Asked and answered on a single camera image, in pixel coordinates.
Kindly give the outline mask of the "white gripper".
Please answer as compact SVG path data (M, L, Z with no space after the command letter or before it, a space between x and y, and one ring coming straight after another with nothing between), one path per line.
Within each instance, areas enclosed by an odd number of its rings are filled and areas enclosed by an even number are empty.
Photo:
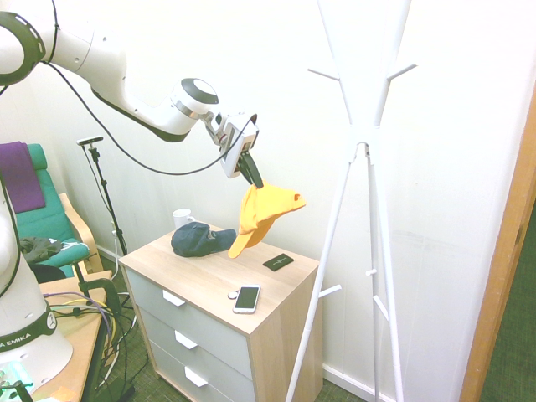
M221 151L224 157L221 159L221 166L228 178L234 178L239 174L237 170L239 161L240 173L246 181L256 188L263 188L264 183L253 157L249 152L244 152L244 155L240 156L246 140L247 125L247 118L229 118L225 123Z

